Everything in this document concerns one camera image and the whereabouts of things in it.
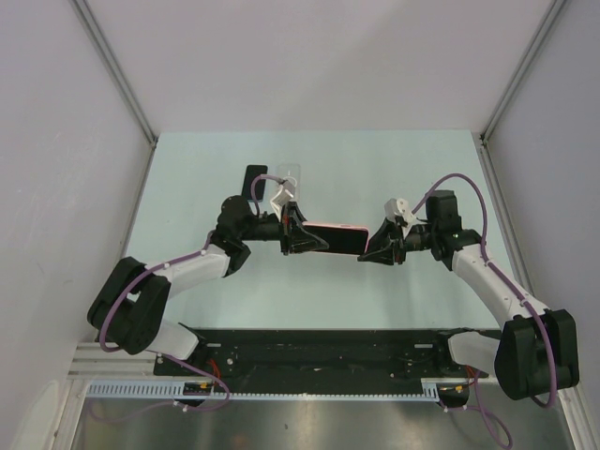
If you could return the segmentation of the pink cased phone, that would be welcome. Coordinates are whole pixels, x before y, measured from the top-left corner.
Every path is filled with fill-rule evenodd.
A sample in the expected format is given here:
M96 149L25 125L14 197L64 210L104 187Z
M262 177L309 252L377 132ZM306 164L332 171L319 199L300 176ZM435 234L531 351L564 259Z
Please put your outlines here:
M304 222L303 226L327 243L328 248L320 249L321 253L360 256L368 245L369 230L366 227L316 222Z

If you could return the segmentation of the clear phone case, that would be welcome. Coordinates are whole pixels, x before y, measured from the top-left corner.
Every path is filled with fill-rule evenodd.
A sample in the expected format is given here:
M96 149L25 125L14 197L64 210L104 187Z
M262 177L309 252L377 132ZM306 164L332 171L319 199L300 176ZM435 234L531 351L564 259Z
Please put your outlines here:
M296 189L299 189L301 166L297 163L281 163L276 168L276 176L288 180Z

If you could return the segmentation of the black phone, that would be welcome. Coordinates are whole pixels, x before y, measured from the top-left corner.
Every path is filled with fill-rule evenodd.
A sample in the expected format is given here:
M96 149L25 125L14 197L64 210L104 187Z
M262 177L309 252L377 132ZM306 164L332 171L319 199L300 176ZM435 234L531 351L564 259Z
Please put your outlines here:
M241 189L241 196L248 201L256 200L260 203L263 200L266 181L259 179L259 176L265 174L268 174L267 165L247 165Z

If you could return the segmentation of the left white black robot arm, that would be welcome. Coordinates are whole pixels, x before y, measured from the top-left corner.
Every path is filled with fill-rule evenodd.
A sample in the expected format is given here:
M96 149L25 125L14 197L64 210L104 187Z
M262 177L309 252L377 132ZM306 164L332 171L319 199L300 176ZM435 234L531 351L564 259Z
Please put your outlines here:
M201 339L185 325L165 319L168 301L206 281L233 275L250 255L249 241L277 241L285 255L326 249L327 242L308 231L303 219L295 202L285 204L280 214L258 216L244 197L231 196L201 249L155 265L121 259L87 313L99 332L100 348L170 356L186 374L201 372L207 363Z

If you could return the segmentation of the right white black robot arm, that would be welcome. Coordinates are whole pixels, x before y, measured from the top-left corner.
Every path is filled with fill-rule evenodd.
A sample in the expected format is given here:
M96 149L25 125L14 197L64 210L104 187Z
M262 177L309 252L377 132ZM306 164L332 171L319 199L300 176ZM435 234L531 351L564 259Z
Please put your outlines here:
M577 328L566 310L552 310L507 276L490 258L482 236L462 226L451 190L435 190L420 221L403 199L385 206L385 219L359 256L364 263L402 264L410 252L430 251L434 260L465 282L501 328L499 337L459 330L432 353L443 376L465 366L495 377L513 400L546 394L579 382Z

